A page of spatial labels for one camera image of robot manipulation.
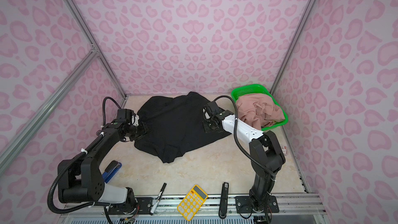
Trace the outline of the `black shirt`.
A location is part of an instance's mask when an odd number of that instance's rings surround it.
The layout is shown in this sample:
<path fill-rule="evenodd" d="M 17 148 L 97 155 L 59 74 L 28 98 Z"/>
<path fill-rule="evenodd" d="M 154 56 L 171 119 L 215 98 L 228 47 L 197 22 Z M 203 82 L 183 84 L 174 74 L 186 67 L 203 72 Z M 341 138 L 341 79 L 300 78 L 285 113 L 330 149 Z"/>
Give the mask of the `black shirt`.
<path fill-rule="evenodd" d="M 231 135 L 223 129 L 205 132 L 203 107 L 209 102 L 196 92 L 175 98 L 151 97 L 137 113 L 139 126 L 147 133 L 134 141 L 135 148 L 172 163 L 189 151 Z"/>

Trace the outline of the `pink garment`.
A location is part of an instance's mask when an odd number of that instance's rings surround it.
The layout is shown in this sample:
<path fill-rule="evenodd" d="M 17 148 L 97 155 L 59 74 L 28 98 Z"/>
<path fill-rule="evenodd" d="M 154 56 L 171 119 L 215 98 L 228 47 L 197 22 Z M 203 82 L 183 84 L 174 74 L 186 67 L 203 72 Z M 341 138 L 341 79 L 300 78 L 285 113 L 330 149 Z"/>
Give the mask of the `pink garment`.
<path fill-rule="evenodd" d="M 236 101 L 236 106 L 239 119 L 258 130 L 286 120 L 281 107 L 267 94 L 242 95 Z"/>

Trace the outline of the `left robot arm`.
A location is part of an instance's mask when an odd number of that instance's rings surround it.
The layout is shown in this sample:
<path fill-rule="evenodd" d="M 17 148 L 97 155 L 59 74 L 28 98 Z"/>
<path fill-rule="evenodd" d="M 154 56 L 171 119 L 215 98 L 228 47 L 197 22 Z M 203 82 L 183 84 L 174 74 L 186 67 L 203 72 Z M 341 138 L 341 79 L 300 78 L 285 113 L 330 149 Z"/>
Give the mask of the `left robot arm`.
<path fill-rule="evenodd" d="M 47 197 L 49 209 L 67 214 L 82 208 L 102 206 L 115 209 L 119 214 L 135 214 L 138 203 L 133 189 L 109 185 L 103 179 L 100 164 L 118 143 L 140 139 L 146 128 L 125 121 L 114 121 L 98 131 L 96 139 L 74 158 L 58 165 L 58 175 Z"/>

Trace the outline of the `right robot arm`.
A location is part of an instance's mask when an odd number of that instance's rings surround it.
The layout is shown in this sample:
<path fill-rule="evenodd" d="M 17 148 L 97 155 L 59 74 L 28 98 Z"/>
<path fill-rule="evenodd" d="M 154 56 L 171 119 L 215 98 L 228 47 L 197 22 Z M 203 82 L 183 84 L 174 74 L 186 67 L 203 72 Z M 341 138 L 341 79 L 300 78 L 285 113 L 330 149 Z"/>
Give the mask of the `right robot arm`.
<path fill-rule="evenodd" d="M 255 181 L 249 191 L 252 209 L 267 209 L 276 175 L 286 159 L 276 135 L 262 132 L 244 123 L 230 111 L 208 113 L 203 110 L 205 131 L 226 131 L 233 135 L 239 150 L 251 161 Z"/>

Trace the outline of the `green plastic laundry basket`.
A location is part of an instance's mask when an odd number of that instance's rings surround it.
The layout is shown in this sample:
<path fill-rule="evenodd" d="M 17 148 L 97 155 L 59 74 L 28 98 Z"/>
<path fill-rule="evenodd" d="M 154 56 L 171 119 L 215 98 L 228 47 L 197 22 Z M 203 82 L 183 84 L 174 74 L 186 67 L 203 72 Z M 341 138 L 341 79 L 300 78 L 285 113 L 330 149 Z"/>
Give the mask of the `green plastic laundry basket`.
<path fill-rule="evenodd" d="M 252 85 L 247 85 L 247 86 L 242 86 L 242 87 L 236 88 L 236 89 L 232 90 L 231 97 L 236 102 L 240 96 L 246 95 L 246 94 L 253 94 L 253 93 L 267 94 L 273 99 L 274 103 L 276 103 L 278 106 L 280 106 L 279 103 L 277 103 L 277 101 L 274 99 L 274 97 L 269 93 L 269 91 L 264 86 L 259 85 L 259 84 L 252 84 Z M 265 132 L 267 130 L 274 129 L 276 127 L 279 127 L 279 126 L 282 126 L 282 125 L 285 125 L 286 123 L 288 123 L 288 116 L 284 110 L 283 110 L 283 112 L 286 117 L 285 121 L 277 123 L 272 127 L 263 128 L 261 130 Z"/>

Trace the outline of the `blue stapler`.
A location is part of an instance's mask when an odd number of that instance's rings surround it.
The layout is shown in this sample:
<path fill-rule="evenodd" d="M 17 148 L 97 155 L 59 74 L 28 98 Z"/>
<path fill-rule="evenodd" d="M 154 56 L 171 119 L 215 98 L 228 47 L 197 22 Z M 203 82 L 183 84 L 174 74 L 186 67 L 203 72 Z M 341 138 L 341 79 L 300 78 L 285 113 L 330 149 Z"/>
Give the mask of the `blue stapler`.
<path fill-rule="evenodd" d="M 102 173 L 102 178 L 105 183 L 109 183 L 109 181 L 116 175 L 116 173 L 121 169 L 122 163 L 116 160 L 113 160 Z"/>

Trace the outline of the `black marker pen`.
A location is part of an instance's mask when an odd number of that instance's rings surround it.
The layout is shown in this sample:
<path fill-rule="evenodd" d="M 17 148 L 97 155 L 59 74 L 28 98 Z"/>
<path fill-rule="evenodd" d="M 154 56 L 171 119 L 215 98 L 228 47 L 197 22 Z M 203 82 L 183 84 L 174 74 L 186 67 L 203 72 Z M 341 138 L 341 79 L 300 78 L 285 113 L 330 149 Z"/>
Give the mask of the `black marker pen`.
<path fill-rule="evenodd" d="M 166 186 L 167 186 L 167 183 L 163 183 L 162 188 L 161 188 L 158 196 L 156 197 L 155 203 L 154 203 L 154 205 L 152 206 L 152 208 L 150 210 L 150 215 L 153 215 L 155 213 L 155 211 L 157 209 L 157 206 L 159 205 L 159 203 L 160 203 L 160 201 L 162 199 L 162 196 L 164 194 Z"/>

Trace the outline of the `yellow calculator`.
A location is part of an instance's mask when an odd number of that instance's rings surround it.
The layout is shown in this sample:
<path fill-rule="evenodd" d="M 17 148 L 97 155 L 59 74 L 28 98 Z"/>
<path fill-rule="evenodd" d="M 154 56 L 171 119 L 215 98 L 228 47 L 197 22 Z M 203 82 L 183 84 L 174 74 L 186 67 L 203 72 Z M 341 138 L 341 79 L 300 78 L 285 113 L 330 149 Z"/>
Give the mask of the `yellow calculator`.
<path fill-rule="evenodd" d="M 194 185 L 177 205 L 177 210 L 186 221 L 191 221 L 208 198 L 208 194 L 199 186 Z"/>

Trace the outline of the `black stapler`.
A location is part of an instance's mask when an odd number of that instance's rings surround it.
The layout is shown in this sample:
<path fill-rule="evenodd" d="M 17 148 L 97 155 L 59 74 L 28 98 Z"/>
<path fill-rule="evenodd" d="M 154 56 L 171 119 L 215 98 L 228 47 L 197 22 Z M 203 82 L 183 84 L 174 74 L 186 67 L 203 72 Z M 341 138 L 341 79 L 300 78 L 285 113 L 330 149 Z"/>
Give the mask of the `black stapler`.
<path fill-rule="evenodd" d="M 218 216 L 220 219 L 225 219 L 228 213 L 228 194 L 229 194 L 229 183 L 224 182 L 222 184 L 219 212 Z"/>

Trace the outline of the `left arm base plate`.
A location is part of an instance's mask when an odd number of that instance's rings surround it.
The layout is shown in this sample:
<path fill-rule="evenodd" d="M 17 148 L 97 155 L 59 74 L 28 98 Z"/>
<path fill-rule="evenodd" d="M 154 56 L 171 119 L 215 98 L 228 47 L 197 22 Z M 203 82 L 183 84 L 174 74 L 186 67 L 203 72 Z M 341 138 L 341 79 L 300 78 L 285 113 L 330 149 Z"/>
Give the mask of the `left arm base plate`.
<path fill-rule="evenodd" d="M 152 209 L 152 197 L 138 197 L 136 198 L 137 205 L 135 208 L 128 208 L 126 206 L 111 205 L 108 213 L 110 215 L 149 215 Z"/>

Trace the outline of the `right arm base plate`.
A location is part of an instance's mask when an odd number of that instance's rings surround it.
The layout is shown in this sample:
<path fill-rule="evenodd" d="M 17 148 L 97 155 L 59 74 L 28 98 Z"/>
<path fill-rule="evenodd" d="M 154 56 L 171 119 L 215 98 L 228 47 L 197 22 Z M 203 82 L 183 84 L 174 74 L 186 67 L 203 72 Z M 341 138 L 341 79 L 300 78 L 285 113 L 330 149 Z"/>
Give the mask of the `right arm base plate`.
<path fill-rule="evenodd" d="M 236 211 L 239 214 L 254 214 L 254 213 L 264 213 L 267 208 L 269 214 L 279 213 L 280 209 L 275 196 L 269 196 L 267 205 L 260 209 L 255 210 L 255 204 L 249 196 L 236 196 L 235 198 Z"/>

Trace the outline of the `aluminium mounting rail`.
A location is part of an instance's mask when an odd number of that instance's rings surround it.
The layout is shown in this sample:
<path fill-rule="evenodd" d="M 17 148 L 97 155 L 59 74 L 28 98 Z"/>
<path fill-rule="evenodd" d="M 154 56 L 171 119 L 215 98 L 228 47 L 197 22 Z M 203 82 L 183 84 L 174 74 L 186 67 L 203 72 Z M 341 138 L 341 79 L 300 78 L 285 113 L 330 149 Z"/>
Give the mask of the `aluminium mounting rail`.
<path fill-rule="evenodd" d="M 220 195 L 209 195 L 199 209 L 192 224 L 259 224 L 263 213 L 239 214 L 236 211 L 235 197 L 228 196 L 228 213 L 225 219 L 218 216 Z M 287 193 L 274 194 L 280 209 L 279 213 L 269 214 L 274 224 L 328 224 L 325 207 L 317 194 Z M 153 215 L 111 215 L 113 224 L 185 224 L 187 221 L 177 210 L 182 195 L 164 195 Z M 101 207 L 85 208 L 61 215 L 59 224 L 105 224 L 107 219 Z"/>

